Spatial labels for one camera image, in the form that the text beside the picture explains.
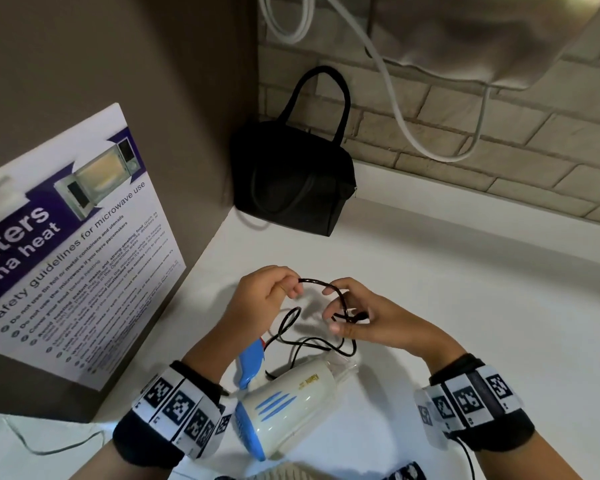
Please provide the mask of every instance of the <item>black bag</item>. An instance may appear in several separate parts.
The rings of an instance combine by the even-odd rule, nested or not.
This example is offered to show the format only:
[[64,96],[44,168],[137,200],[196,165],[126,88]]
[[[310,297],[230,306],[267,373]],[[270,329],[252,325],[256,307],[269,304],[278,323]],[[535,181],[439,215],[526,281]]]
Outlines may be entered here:
[[[332,141],[287,126],[304,83],[320,73],[330,75],[344,94],[344,113]],[[232,138],[234,204],[261,219],[330,235],[344,202],[356,190],[351,156],[340,146],[351,97],[347,83],[333,67],[304,74],[277,120],[247,125]]]

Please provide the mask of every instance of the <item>brick wall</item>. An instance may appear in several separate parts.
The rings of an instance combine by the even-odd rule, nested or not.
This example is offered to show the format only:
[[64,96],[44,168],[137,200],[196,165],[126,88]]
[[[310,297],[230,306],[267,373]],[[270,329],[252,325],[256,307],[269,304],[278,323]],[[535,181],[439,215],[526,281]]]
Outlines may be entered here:
[[[365,0],[350,0],[360,6]],[[292,28],[300,6],[275,0]],[[360,18],[363,26],[366,20]],[[545,76],[526,91],[492,95],[483,141],[471,157],[445,164],[419,156],[393,119],[380,74],[338,14],[319,7],[307,37],[281,44],[260,23],[260,113],[275,117],[305,71],[328,64],[342,72],[352,110],[343,145],[353,158],[600,222],[600,12]],[[428,148],[442,154],[470,142],[481,88],[390,66],[405,118]],[[304,88],[291,122],[328,137],[343,103],[325,75]]]

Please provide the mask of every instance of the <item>blue hair dryer handle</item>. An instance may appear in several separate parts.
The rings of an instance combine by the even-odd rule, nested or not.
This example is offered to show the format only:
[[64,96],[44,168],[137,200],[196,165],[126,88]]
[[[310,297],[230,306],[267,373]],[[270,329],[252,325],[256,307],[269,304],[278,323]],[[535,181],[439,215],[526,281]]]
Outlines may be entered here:
[[257,339],[254,343],[238,356],[240,363],[241,376],[238,381],[240,389],[247,389],[249,382],[256,377],[264,363],[264,346],[262,339]]

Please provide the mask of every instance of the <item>microwave image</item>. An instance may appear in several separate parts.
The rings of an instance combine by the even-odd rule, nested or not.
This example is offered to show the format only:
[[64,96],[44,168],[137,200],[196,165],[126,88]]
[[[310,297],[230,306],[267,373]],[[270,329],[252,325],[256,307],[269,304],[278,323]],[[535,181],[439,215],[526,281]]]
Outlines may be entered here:
[[140,170],[136,154],[125,138],[71,175],[58,180],[54,188],[67,206],[85,220],[104,197]]

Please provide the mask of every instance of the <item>bag handle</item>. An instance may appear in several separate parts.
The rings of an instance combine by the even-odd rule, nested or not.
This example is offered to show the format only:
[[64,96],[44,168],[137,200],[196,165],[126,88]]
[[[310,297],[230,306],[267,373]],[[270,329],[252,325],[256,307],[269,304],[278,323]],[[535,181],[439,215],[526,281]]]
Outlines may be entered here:
[[344,80],[344,77],[340,72],[338,72],[333,67],[329,66],[318,66],[314,67],[310,71],[308,71],[302,78],[298,81],[296,88],[294,89],[294,93],[291,95],[287,106],[284,111],[280,113],[278,117],[278,121],[280,123],[286,124],[289,116],[291,116],[291,112],[294,110],[296,106],[296,102],[298,96],[300,95],[300,90],[304,86],[304,84],[311,79],[312,77],[325,73],[331,76],[331,78],[336,81],[337,85],[339,85],[342,90],[342,94],[344,95],[344,111],[342,112],[342,119],[340,120],[340,124],[338,125],[338,129],[336,131],[336,135],[333,137],[333,142],[338,146],[342,144],[342,139],[344,138],[344,130],[347,127],[347,120],[349,119],[349,111],[351,110],[351,95],[349,94],[349,88],[347,87],[347,83]]
[[253,173],[251,174],[251,201],[253,202],[253,204],[257,207],[257,209],[259,211],[261,211],[263,214],[267,214],[271,217],[279,217],[283,214],[286,214],[289,210],[293,209],[298,202],[300,202],[302,199],[304,199],[305,195],[307,195],[307,193],[309,193],[309,191],[311,190],[313,183],[315,182],[315,174],[314,173],[310,173],[309,175],[307,175],[307,177],[304,179],[304,184],[302,186],[302,188],[300,189],[300,191],[296,194],[296,196],[293,198],[293,200],[291,202],[289,202],[288,206],[283,207],[282,209],[276,210],[275,212],[265,209],[262,204],[258,201],[257,197],[256,197],[256,168],[253,169]]

